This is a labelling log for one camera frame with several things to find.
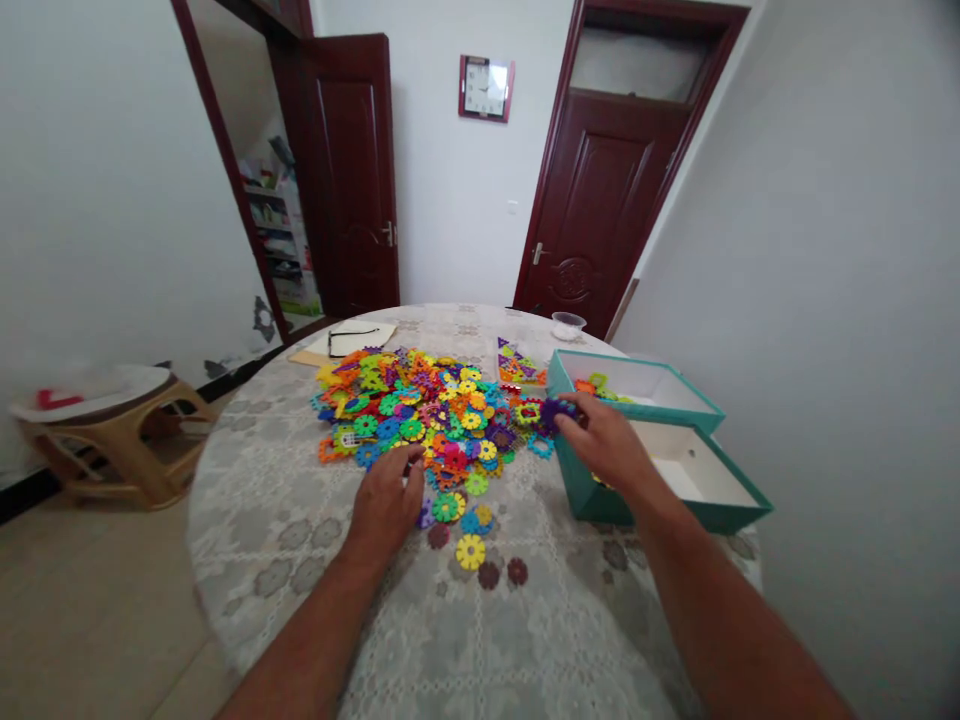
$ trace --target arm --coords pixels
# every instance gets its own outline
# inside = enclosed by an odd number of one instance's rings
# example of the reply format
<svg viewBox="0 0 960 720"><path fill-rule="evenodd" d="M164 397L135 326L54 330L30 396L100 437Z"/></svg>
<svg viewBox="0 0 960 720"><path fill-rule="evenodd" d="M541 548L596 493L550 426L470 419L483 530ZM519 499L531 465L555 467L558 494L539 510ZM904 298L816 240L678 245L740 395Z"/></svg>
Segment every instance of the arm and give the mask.
<svg viewBox="0 0 960 720"><path fill-rule="evenodd" d="M350 532L320 582L217 716L332 718L367 611L423 503L423 448L384 455L360 483ZM401 477L408 462L407 487Z"/></svg>
<svg viewBox="0 0 960 720"><path fill-rule="evenodd" d="M637 521L673 639L715 718L852 718L784 622L657 472L626 418L589 395L561 396L586 428L557 416L581 460Z"/></svg>

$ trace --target door handle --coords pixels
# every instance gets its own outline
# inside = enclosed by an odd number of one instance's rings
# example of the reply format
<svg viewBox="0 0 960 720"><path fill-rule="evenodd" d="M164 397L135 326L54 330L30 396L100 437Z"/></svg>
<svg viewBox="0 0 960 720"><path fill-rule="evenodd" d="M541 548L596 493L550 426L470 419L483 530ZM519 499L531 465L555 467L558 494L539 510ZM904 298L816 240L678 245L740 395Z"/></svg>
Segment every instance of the door handle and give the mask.
<svg viewBox="0 0 960 720"><path fill-rule="evenodd" d="M394 225L393 221L387 220L387 226L380 232L387 236L387 247L393 247Z"/></svg>
<svg viewBox="0 0 960 720"><path fill-rule="evenodd" d="M541 255L549 255L550 253L543 249L543 243L537 243L537 246L533 249L533 264L540 264Z"/></svg>

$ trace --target plastic bowl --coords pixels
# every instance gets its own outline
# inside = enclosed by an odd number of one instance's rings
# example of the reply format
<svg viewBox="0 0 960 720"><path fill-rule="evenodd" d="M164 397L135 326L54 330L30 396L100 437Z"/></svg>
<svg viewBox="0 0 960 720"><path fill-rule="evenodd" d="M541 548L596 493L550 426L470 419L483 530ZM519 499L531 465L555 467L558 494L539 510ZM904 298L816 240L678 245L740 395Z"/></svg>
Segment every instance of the plastic bowl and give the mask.
<svg viewBox="0 0 960 720"><path fill-rule="evenodd" d="M557 340L566 342L580 337L584 326L587 324L586 320L573 313L554 313L552 317L554 325L551 333Z"/></svg>

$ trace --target eyeglasses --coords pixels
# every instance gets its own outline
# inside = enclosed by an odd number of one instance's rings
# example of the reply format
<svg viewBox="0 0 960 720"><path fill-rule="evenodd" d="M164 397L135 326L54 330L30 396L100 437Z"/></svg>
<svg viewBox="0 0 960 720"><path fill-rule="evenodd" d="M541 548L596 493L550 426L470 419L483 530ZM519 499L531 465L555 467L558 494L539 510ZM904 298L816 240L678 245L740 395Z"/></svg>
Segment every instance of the eyeglasses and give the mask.
<svg viewBox="0 0 960 720"><path fill-rule="evenodd" d="M329 333L327 335L327 357L331 359L346 357L346 355L333 354L333 338L344 337L346 335L369 335L370 333L375 333L379 331L380 331L380 328L374 328L373 330L364 330L363 332L356 332L356 333L335 333L335 332Z"/></svg>

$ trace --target dark red door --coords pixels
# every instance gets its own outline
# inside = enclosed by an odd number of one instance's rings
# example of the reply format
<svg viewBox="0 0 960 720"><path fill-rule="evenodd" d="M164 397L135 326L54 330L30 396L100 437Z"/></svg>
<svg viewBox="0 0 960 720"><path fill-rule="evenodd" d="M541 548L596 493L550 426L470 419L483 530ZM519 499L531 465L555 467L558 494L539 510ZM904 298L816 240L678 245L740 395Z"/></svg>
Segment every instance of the dark red door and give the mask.
<svg viewBox="0 0 960 720"><path fill-rule="evenodd" d="M570 89L521 309L576 313L604 337L689 117L680 103Z"/></svg>
<svg viewBox="0 0 960 720"><path fill-rule="evenodd" d="M305 40L323 242L324 309L352 317L400 304L386 35Z"/></svg>

